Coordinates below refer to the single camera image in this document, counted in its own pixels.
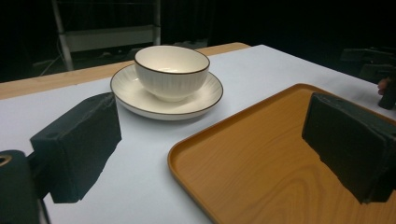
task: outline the table surface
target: table surface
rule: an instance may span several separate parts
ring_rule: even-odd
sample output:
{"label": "table surface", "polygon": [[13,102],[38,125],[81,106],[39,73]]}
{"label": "table surface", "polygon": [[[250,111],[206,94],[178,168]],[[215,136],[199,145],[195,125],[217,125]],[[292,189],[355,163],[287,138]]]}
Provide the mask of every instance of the table surface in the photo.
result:
{"label": "table surface", "polygon": [[[106,163],[99,179],[77,203],[44,201],[53,223],[211,223],[197,203],[172,177],[167,164],[170,149],[290,86],[304,83],[339,95],[389,119],[395,110],[377,105],[376,85],[296,58],[264,45],[232,43],[199,49],[209,56],[210,72],[224,87],[214,108],[203,116],[177,121],[147,119],[118,105],[122,140]],[[30,137],[82,100],[111,91],[111,77],[133,62],[29,78],[0,84],[0,150],[33,152]],[[317,186],[326,192],[331,186]],[[291,194],[304,193],[304,188]],[[267,212],[274,223],[394,223],[396,197],[388,203],[360,205],[357,201],[318,203],[309,196],[304,213],[282,207]],[[298,207],[284,195],[283,203]],[[347,190],[328,198],[352,197]],[[321,206],[308,206],[310,203]]]}

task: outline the saucer rim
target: saucer rim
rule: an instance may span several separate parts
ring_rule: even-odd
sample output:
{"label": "saucer rim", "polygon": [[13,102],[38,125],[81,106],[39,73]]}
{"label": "saucer rim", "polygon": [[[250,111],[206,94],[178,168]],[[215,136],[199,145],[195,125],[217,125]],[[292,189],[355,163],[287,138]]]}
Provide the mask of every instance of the saucer rim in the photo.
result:
{"label": "saucer rim", "polygon": [[208,72],[208,74],[209,74],[210,76],[212,76],[212,77],[219,83],[219,86],[220,86],[220,89],[221,89],[221,94],[219,95],[219,98],[218,98],[218,99],[216,100],[216,102],[214,102],[213,104],[211,104],[211,105],[209,105],[209,106],[206,106],[206,107],[204,107],[204,108],[202,108],[202,109],[194,110],[194,111],[186,112],[186,113],[162,113],[162,112],[150,111],[150,110],[147,110],[147,109],[139,108],[139,107],[136,107],[136,106],[134,106],[134,105],[130,105],[130,104],[128,104],[127,102],[125,102],[124,100],[122,100],[122,99],[116,94],[116,92],[115,92],[114,89],[113,89],[113,81],[114,81],[116,75],[118,75],[122,70],[125,70],[125,69],[127,69],[128,67],[133,67],[133,66],[135,66],[135,64],[127,65],[127,66],[121,68],[119,71],[117,71],[117,72],[112,76],[112,78],[111,78],[111,80],[110,80],[110,89],[111,89],[111,91],[114,93],[114,95],[116,96],[117,100],[119,100],[119,101],[121,102],[121,104],[122,104],[124,107],[127,107],[127,109],[129,109],[130,111],[136,113],[136,111],[133,111],[133,110],[132,110],[132,108],[133,108],[134,110],[137,110],[137,111],[139,111],[139,112],[144,112],[144,113],[153,115],[154,117],[164,116],[164,117],[168,117],[168,118],[154,118],[153,116],[142,115],[141,113],[136,113],[136,114],[138,114],[138,115],[140,115],[140,116],[143,116],[143,117],[147,117],[147,118],[151,118],[151,119],[166,119],[166,120],[169,120],[169,119],[176,120],[176,119],[190,119],[190,118],[195,118],[195,117],[198,117],[198,116],[200,116],[200,115],[203,115],[205,112],[207,112],[207,111],[208,111],[209,109],[211,109],[213,106],[215,106],[215,105],[221,100],[221,98],[222,98],[222,96],[223,96],[223,94],[224,94],[224,88],[223,88],[223,85],[222,85],[221,81],[219,80],[219,78],[216,77],[213,73]]}

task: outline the black foam block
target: black foam block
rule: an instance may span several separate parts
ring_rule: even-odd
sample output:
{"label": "black foam block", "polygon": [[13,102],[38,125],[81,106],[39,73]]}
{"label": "black foam block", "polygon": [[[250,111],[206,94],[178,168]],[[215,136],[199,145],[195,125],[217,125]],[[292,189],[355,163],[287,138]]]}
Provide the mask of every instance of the black foam block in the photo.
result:
{"label": "black foam block", "polygon": [[396,126],[336,96],[313,93],[303,139],[360,203],[385,202],[396,179]]}
{"label": "black foam block", "polygon": [[112,92],[82,101],[31,138],[35,164],[55,203],[81,200],[121,140]]}

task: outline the bowl rim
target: bowl rim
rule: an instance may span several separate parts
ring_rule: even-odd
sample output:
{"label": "bowl rim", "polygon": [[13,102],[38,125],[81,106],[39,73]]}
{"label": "bowl rim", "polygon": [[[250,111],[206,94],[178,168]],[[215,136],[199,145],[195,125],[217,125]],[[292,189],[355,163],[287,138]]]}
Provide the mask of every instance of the bowl rim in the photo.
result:
{"label": "bowl rim", "polygon": [[150,46],[150,47],[143,48],[143,49],[141,49],[141,50],[150,49],[150,48],[158,48],[158,47],[173,48],[173,49],[175,49],[175,48],[180,48],[180,49],[186,49],[186,50],[189,50],[189,51],[193,51],[193,52],[195,52],[195,53],[198,53],[198,54],[204,56],[204,57],[207,59],[207,66],[205,66],[203,69],[195,70],[195,71],[192,71],[192,72],[173,73],[173,72],[160,71],[160,70],[156,70],[156,69],[152,69],[152,68],[146,67],[145,65],[143,65],[142,63],[140,63],[140,62],[136,59],[136,56],[134,57],[134,63],[136,63],[136,64],[138,64],[139,66],[141,66],[141,67],[143,67],[143,68],[146,68],[146,69],[148,69],[148,70],[150,70],[150,71],[153,71],[153,72],[156,72],[156,73],[162,73],[162,74],[166,74],[166,75],[190,75],[190,74],[200,73],[200,72],[203,72],[203,71],[205,71],[206,69],[208,69],[209,66],[210,66],[210,60],[209,60],[209,58],[208,58],[206,55],[204,55],[203,53],[201,53],[200,51],[195,50],[195,49],[188,49],[188,48],[184,48],[184,47],[180,47],[180,46],[173,46],[173,45],[155,45],[155,46]]}

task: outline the white bowl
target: white bowl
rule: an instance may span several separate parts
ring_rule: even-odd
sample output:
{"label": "white bowl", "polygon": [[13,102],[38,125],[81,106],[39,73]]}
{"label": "white bowl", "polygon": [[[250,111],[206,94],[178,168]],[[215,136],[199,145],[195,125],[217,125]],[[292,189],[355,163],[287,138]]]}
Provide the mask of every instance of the white bowl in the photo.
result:
{"label": "white bowl", "polygon": [[142,86],[159,99],[177,102],[194,94],[205,83],[210,61],[202,53],[176,46],[153,46],[134,56]]}

